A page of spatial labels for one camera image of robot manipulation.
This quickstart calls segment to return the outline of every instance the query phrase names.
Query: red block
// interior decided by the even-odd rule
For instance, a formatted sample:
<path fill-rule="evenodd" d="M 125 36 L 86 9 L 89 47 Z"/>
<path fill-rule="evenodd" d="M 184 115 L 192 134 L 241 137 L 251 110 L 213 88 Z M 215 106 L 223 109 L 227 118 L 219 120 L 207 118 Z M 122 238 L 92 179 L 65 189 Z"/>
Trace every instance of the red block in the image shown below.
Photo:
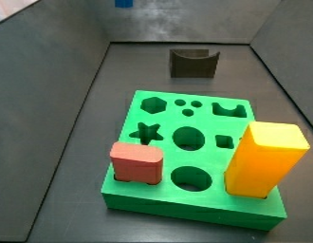
<path fill-rule="evenodd" d="M 157 147 L 117 141 L 109 157 L 117 180 L 160 183 L 163 152 Z"/>

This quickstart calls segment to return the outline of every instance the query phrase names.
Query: blue object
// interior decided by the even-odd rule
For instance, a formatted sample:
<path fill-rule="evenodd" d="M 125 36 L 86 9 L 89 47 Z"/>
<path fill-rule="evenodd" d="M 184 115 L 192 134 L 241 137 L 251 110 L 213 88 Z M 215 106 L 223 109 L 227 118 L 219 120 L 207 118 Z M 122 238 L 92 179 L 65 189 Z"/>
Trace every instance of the blue object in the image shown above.
<path fill-rule="evenodd" d="M 130 8 L 132 0 L 114 0 L 114 7 L 116 8 Z"/>

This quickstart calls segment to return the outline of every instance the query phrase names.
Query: green shape sorter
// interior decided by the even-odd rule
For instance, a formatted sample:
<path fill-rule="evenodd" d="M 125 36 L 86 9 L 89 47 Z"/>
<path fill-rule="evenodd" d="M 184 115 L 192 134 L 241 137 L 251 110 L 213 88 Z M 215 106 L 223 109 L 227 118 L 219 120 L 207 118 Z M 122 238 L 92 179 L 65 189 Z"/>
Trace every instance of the green shape sorter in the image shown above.
<path fill-rule="evenodd" d="M 264 199 L 225 192 L 224 172 L 250 121 L 245 100 L 137 90 L 118 141 L 163 150 L 163 178 L 157 185 L 117 181 L 109 165 L 108 207 L 271 230 L 286 218 L 278 188 Z"/>

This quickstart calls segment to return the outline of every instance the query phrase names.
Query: gray table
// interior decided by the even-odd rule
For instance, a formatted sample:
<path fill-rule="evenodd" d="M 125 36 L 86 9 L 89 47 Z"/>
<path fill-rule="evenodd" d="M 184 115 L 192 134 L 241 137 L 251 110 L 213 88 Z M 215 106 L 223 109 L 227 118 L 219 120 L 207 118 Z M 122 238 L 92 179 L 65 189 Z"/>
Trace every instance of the gray table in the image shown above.
<path fill-rule="evenodd" d="M 209 79 L 169 78 L 169 48 L 221 52 Z M 311 144 L 279 183 L 288 218 L 270 231 L 108 210 L 100 194 L 136 89 L 251 101 L 256 120 L 295 123 Z M 248 46 L 110 45 L 35 219 L 29 242 L 313 242 L 313 129 Z"/>

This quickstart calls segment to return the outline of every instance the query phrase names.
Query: circle hole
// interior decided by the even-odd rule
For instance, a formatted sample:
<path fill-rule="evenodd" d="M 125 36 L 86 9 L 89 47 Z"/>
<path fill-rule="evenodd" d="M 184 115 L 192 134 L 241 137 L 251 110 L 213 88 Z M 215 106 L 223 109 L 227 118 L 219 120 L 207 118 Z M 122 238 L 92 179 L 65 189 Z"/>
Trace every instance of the circle hole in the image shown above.
<path fill-rule="evenodd" d="M 191 109 L 184 109 L 184 110 L 181 110 L 181 114 L 185 117 L 191 117 L 193 115 L 193 111 Z"/>
<path fill-rule="evenodd" d="M 189 192 L 200 192 L 211 186 L 209 174 L 197 167 L 181 166 L 171 173 L 171 180 L 177 187 Z"/>
<path fill-rule="evenodd" d="M 175 100 L 175 104 L 177 106 L 184 106 L 185 105 L 185 101 L 184 100 Z"/>
<path fill-rule="evenodd" d="M 175 131 L 172 140 L 175 145 L 185 151 L 199 150 L 204 146 L 204 134 L 189 126 L 184 126 Z"/>
<path fill-rule="evenodd" d="M 201 107 L 201 103 L 197 102 L 197 101 L 193 101 L 193 102 L 191 103 L 191 105 L 192 105 L 193 107 L 196 107 L 196 108 L 200 108 L 200 107 Z"/>

